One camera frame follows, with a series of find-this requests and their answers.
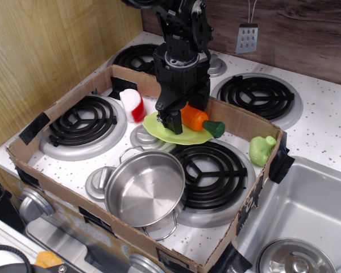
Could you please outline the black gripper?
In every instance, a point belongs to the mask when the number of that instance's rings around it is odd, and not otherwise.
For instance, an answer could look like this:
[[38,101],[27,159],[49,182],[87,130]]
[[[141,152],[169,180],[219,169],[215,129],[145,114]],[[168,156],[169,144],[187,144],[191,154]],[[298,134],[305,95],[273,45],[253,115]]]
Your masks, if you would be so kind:
[[176,135],[183,133],[181,111],[185,104],[205,111],[210,97],[210,60],[206,57],[191,68],[174,68],[166,62],[167,47],[154,51],[154,65],[161,93],[156,102],[159,121]]

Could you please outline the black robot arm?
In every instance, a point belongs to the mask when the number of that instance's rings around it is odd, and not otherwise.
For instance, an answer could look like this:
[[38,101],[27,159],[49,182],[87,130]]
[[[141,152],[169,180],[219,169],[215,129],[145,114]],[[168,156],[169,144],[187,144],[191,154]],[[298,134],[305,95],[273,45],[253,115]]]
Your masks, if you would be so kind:
[[153,53],[155,76],[161,86],[158,119],[176,135],[182,133],[181,109],[186,104],[205,110],[210,96],[213,28],[203,1],[125,1],[127,6],[153,11],[164,38]]

